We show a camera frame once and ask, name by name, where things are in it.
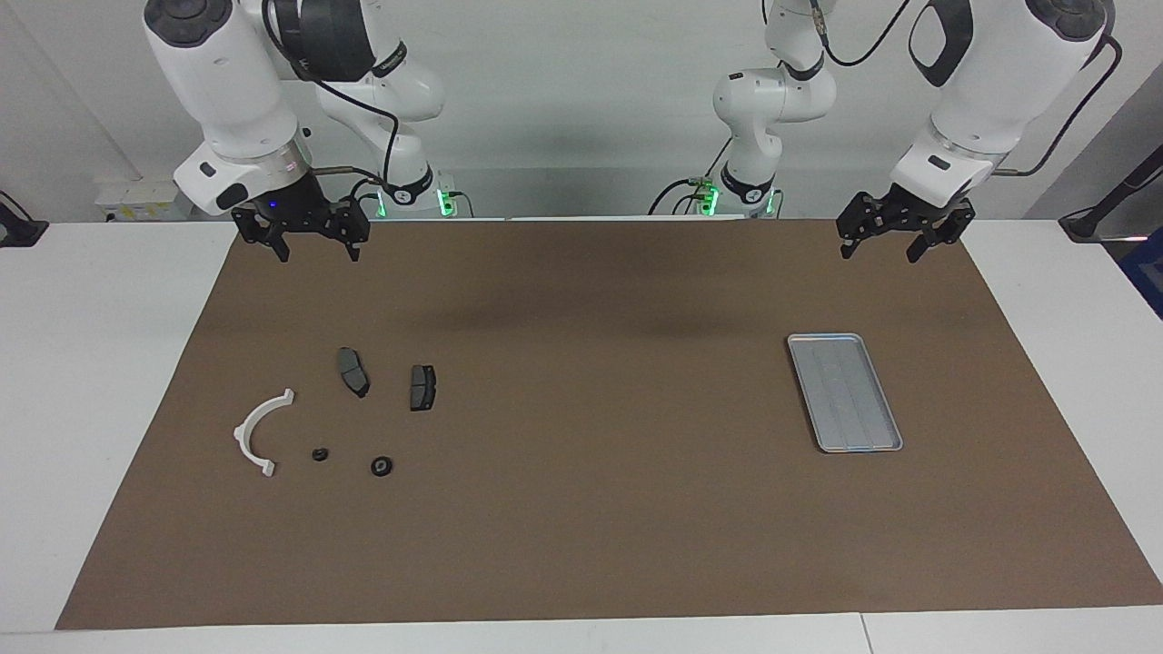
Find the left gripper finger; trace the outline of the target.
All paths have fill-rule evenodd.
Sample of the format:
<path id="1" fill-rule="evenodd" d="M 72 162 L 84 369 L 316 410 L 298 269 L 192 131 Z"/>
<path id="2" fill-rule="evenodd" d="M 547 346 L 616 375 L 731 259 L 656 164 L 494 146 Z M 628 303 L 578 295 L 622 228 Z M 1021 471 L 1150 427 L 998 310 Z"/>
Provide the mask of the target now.
<path id="1" fill-rule="evenodd" d="M 925 219 L 919 235 L 913 244 L 907 248 L 907 261 L 918 263 L 939 246 L 952 246 L 959 241 L 969 223 L 976 218 L 976 209 L 972 202 L 956 202 L 955 206 L 941 219 Z"/>
<path id="2" fill-rule="evenodd" d="M 868 192 L 857 192 L 836 219 L 840 257 L 851 260 L 859 244 L 884 233 L 883 202 Z"/>

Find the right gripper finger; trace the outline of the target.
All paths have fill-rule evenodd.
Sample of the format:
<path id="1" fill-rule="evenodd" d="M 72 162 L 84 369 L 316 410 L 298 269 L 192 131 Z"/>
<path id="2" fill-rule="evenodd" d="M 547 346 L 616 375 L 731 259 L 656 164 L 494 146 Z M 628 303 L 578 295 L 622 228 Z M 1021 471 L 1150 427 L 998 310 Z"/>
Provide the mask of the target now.
<path id="1" fill-rule="evenodd" d="M 245 207 L 231 209 L 231 220 L 247 244 L 266 247 L 281 263 L 288 262 L 290 248 L 283 236 L 281 223 L 269 223 L 257 211 Z"/>
<path id="2" fill-rule="evenodd" d="M 368 242 L 371 223 L 361 202 L 331 202 L 331 239 L 341 242 L 350 261 L 361 261 L 361 248 Z"/>

